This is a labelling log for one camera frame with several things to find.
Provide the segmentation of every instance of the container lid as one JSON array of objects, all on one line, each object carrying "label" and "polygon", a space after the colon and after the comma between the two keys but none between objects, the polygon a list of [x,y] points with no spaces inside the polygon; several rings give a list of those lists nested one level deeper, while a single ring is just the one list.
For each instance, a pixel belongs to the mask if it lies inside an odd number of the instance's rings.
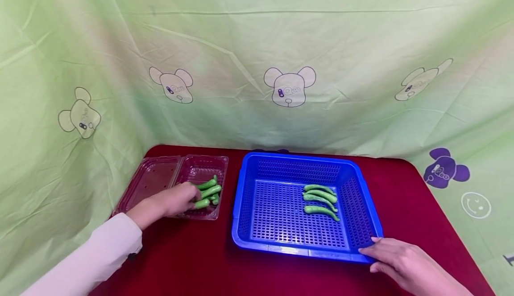
[{"label": "container lid", "polygon": [[180,156],[143,159],[112,215],[129,211],[143,199],[173,185],[181,161]]}]

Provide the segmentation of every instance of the red tablecloth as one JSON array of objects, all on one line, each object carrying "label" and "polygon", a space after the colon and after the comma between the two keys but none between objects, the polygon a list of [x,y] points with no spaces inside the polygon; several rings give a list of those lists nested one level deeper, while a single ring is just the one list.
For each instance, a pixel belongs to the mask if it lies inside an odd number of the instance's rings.
[{"label": "red tablecloth", "polygon": [[[243,250],[230,236],[241,162],[248,151],[158,145],[147,157],[229,157],[216,221],[162,219],[143,249],[92,295],[408,295],[369,266]],[[415,168],[406,161],[339,157],[362,171],[384,235],[424,249],[476,296],[494,295]]]}]

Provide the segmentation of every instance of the white sleeve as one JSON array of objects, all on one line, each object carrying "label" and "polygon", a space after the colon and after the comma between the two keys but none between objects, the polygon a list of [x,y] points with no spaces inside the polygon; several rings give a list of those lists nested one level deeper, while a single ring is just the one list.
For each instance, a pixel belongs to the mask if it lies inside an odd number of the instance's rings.
[{"label": "white sleeve", "polygon": [[141,229],[125,214],[117,214],[63,261],[30,286],[22,296],[87,295],[121,267],[129,254],[142,248]]}]

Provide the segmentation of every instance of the human hand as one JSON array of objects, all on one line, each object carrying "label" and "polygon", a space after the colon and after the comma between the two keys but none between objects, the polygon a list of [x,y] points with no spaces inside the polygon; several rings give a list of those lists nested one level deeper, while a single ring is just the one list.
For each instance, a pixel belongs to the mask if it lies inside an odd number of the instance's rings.
[{"label": "human hand", "polygon": [[144,199],[126,215],[144,230],[162,217],[175,216],[193,209],[193,198],[200,200],[202,194],[194,185],[184,182]]},{"label": "human hand", "polygon": [[385,273],[416,296],[473,296],[418,246],[392,238],[371,240],[374,245],[359,249],[360,253],[378,259],[370,272]]},{"label": "human hand", "polygon": [[194,208],[195,201],[202,199],[202,193],[190,182],[163,190],[148,198],[162,212],[162,217],[172,217]]}]

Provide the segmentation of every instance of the green backdrop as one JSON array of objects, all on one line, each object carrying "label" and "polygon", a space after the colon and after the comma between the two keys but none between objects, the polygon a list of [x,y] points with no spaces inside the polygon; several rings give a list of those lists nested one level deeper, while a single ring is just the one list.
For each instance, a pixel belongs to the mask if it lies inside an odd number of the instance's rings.
[{"label": "green backdrop", "polygon": [[0,295],[158,143],[408,160],[514,287],[514,0],[0,1]]}]

